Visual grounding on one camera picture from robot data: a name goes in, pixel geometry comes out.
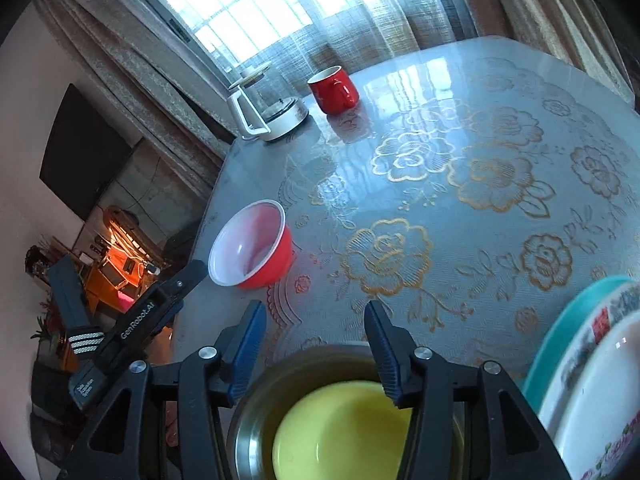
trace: television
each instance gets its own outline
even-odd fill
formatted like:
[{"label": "television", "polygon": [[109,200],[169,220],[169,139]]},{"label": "television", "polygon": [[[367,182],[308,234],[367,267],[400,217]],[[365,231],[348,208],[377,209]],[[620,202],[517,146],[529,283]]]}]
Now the television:
[{"label": "television", "polygon": [[40,180],[86,221],[131,147],[72,84],[53,121]]}]

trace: metal bowl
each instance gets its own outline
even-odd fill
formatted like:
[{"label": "metal bowl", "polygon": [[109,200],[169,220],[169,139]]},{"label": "metal bowl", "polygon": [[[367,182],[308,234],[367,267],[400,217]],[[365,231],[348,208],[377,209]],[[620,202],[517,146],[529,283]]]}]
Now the metal bowl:
[{"label": "metal bowl", "polygon": [[[306,394],[342,381],[380,382],[367,344],[328,345],[297,352],[267,368],[248,389],[231,420],[229,464],[238,480],[277,480],[273,441],[287,412]],[[463,439],[454,418],[450,480],[462,476]]]}]

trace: brown curtain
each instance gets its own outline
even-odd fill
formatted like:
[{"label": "brown curtain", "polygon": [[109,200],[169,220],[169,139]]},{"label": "brown curtain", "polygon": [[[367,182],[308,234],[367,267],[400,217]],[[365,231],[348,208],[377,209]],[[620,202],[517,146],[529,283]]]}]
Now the brown curtain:
[{"label": "brown curtain", "polygon": [[620,52],[594,0],[500,0],[513,37],[583,70],[633,105]]},{"label": "brown curtain", "polygon": [[201,198],[236,134],[225,86],[140,0],[34,0],[58,43]]}]

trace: teal bowl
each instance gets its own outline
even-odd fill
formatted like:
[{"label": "teal bowl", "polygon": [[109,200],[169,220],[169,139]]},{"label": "teal bowl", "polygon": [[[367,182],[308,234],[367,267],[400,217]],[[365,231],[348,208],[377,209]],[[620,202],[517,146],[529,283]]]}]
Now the teal bowl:
[{"label": "teal bowl", "polygon": [[631,278],[628,276],[609,276],[592,283],[558,316],[542,341],[522,389],[534,412],[537,413],[540,410],[556,368],[584,320],[602,300],[620,285],[629,281]]}]

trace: silver bolt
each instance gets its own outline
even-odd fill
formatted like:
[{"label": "silver bolt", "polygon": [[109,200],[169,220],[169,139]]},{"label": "silver bolt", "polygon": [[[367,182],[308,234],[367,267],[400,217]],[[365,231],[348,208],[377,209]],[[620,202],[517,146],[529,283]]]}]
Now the silver bolt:
[{"label": "silver bolt", "polygon": [[502,367],[495,361],[487,361],[484,363],[484,371],[491,374],[497,375],[502,370]]},{"label": "silver bolt", "polygon": [[129,370],[131,370],[135,374],[139,374],[140,372],[144,372],[146,368],[146,363],[144,361],[133,361],[129,365]]},{"label": "silver bolt", "polygon": [[431,348],[427,348],[426,346],[418,346],[418,348],[414,350],[414,355],[418,359],[431,359],[433,357],[433,352],[431,351]]},{"label": "silver bolt", "polygon": [[200,350],[198,350],[198,355],[202,359],[213,359],[216,355],[218,355],[218,351],[213,348],[213,346],[204,346]]}]

